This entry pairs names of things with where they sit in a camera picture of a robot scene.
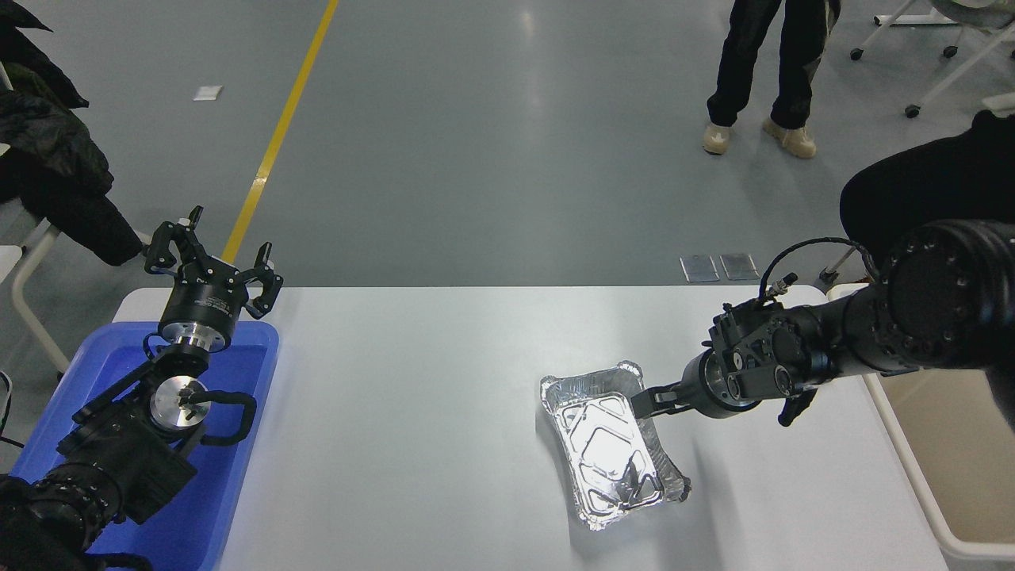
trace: beige shoe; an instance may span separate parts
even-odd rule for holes
[[[708,123],[704,128],[704,138],[701,146],[708,154],[723,154],[730,148],[730,128],[720,127],[715,123]]]
[[[800,158],[810,158],[818,153],[818,147],[814,144],[814,139],[807,134],[807,127],[799,129],[784,129],[775,124],[771,118],[764,120],[761,124],[764,132],[775,138],[783,145],[783,148],[790,151],[790,154]]]

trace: black pants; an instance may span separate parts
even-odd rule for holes
[[[716,93],[708,97],[708,116],[716,125],[733,125],[737,114],[747,106],[758,48],[782,3],[783,0],[736,0],[733,5]],[[776,125],[799,129],[807,123],[811,114],[811,80],[838,13],[839,0],[786,0],[786,20],[779,48],[779,96],[771,106],[771,120]]]

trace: aluminum foil tray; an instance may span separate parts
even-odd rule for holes
[[[645,389],[637,365],[622,361],[579,377],[545,377],[541,389],[563,446],[578,516],[589,528],[687,499],[690,481],[663,451],[656,424],[631,412],[629,399]]]

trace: chair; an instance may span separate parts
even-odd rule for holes
[[[916,1],[906,0],[894,14],[881,22],[881,26],[874,30],[874,33],[864,41],[860,47],[854,48],[850,52],[850,58],[853,61],[860,60],[864,56],[864,52],[871,47],[878,35],[901,17]],[[958,66],[947,77],[938,82],[938,84],[934,85],[917,102],[906,105],[905,116],[909,119],[920,115],[920,110],[927,102],[948,88],[949,85],[954,83],[963,73],[968,71],[970,67],[975,65],[976,62],[983,59],[984,56],[996,48],[998,44],[1005,41],[1015,30],[1015,2],[1012,2],[1012,0],[994,0],[993,2],[991,0],[931,0],[931,4],[943,16],[962,24],[959,37],[955,43],[945,47],[942,51],[944,57],[950,59],[958,53],[958,43],[966,28],[978,29],[989,35],[993,34],[993,37],[983,49],[963,62],[962,65]]]

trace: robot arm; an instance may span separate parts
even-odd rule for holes
[[[727,418],[786,400],[790,426],[823,383],[913,368],[991,369],[1012,361],[1015,225],[941,220],[906,234],[880,278],[819,306],[759,297],[726,304],[708,349],[680,382],[631,400],[637,418],[690,409]]]
[[[143,523],[172,501],[197,474],[187,457],[198,444],[230,446],[250,433],[254,398],[208,390],[198,377],[229,347],[243,308],[257,319],[271,310],[282,277],[268,261],[270,242],[246,271],[209,256],[194,233],[201,210],[163,222],[146,252],[146,271],[174,276],[152,334],[168,346],[157,354],[145,346],[147,361],[74,414],[78,427],[57,446],[64,461],[42,480],[0,478],[0,571],[151,569],[142,557],[85,552],[109,523]],[[254,281],[263,291],[250,300]],[[233,434],[205,434],[212,404],[243,407]]]

